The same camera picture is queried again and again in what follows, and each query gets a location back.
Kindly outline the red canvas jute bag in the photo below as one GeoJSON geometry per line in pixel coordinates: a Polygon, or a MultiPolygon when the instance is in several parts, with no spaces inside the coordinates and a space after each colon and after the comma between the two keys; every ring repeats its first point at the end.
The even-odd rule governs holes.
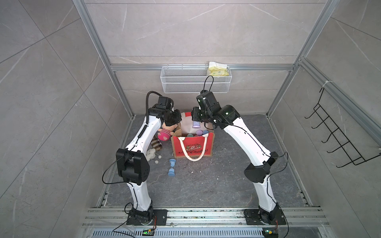
{"type": "Polygon", "coordinates": [[[179,123],[174,135],[171,137],[174,157],[187,158],[196,162],[204,157],[212,156],[213,143],[215,138],[211,123],[200,123],[199,129],[192,128],[192,117],[190,112],[181,113],[182,120],[179,123]],[[208,134],[197,136],[196,131],[208,130],[208,134]]]}

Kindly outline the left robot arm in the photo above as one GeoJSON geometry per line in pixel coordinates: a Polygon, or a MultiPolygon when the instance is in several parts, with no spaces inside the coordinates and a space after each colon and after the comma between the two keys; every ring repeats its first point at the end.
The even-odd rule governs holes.
{"type": "Polygon", "coordinates": [[[129,187],[133,198],[128,218],[136,219],[143,225],[154,221],[152,199],[146,184],[150,172],[146,158],[148,147],[163,125],[173,126],[181,121],[180,111],[173,108],[174,102],[171,98],[149,91],[145,99],[145,122],[131,143],[116,152],[118,175],[129,187]]]}

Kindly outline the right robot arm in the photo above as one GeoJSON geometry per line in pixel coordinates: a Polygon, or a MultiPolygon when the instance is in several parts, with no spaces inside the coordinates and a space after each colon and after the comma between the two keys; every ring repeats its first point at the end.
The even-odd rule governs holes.
{"type": "Polygon", "coordinates": [[[226,105],[221,107],[211,89],[203,87],[196,97],[199,104],[194,107],[192,120],[212,124],[213,128],[221,128],[228,133],[244,150],[250,164],[244,170],[247,179],[254,183],[259,199],[259,218],[264,224],[271,224],[280,212],[280,206],[274,198],[270,184],[271,166],[279,158],[276,152],[270,152],[251,133],[237,110],[226,105]]]}

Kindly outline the blue hourglass left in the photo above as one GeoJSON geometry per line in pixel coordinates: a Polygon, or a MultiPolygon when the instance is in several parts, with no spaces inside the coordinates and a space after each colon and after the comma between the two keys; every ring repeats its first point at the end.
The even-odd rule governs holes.
{"type": "Polygon", "coordinates": [[[168,171],[168,176],[169,177],[174,177],[175,176],[174,167],[175,167],[175,164],[176,164],[176,159],[174,159],[174,158],[170,159],[169,163],[170,163],[170,169],[168,171]]]}

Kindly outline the pink striped plush doll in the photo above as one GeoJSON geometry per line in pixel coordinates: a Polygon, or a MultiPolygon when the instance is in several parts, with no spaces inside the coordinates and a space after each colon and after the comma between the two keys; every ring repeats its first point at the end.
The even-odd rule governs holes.
{"type": "Polygon", "coordinates": [[[171,137],[174,135],[177,124],[172,126],[167,126],[165,124],[162,125],[162,128],[158,130],[157,137],[160,141],[169,141],[171,137]]]}

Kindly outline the plaid brown pouch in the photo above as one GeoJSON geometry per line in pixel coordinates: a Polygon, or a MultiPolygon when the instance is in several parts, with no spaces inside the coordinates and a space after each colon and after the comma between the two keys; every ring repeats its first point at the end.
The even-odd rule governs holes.
{"type": "Polygon", "coordinates": [[[151,146],[153,149],[155,149],[156,151],[160,151],[162,149],[162,143],[161,141],[158,139],[157,136],[154,136],[152,141],[151,141],[151,146]]]}

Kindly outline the yellow packet in basket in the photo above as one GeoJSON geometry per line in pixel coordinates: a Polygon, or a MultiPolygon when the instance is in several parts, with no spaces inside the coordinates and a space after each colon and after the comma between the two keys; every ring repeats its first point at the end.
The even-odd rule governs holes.
{"type": "Polygon", "coordinates": [[[228,65],[210,61],[208,65],[207,75],[213,77],[229,76],[228,65]]]}

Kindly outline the white fluffy plush toy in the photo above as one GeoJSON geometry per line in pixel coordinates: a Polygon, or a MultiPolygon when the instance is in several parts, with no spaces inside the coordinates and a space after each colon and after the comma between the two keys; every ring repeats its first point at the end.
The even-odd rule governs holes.
{"type": "Polygon", "coordinates": [[[146,160],[149,162],[149,161],[153,161],[155,164],[158,164],[159,163],[159,160],[162,158],[161,155],[159,155],[157,152],[156,152],[156,149],[154,148],[151,148],[149,150],[147,150],[147,154],[146,154],[146,160]]]}

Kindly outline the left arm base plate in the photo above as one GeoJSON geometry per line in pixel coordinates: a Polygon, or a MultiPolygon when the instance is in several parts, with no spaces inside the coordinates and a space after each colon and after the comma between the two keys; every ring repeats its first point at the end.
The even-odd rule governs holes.
{"type": "Polygon", "coordinates": [[[135,225],[135,226],[153,226],[156,224],[157,226],[165,226],[167,223],[167,214],[168,210],[166,209],[151,209],[145,212],[130,210],[127,225],[135,225]]]}

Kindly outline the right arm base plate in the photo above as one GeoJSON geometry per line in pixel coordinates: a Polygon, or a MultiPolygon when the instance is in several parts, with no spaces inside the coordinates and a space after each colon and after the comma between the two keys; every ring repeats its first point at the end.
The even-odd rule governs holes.
{"type": "Polygon", "coordinates": [[[286,219],[279,207],[271,212],[259,209],[245,209],[244,218],[247,225],[286,225],[286,219]]]}

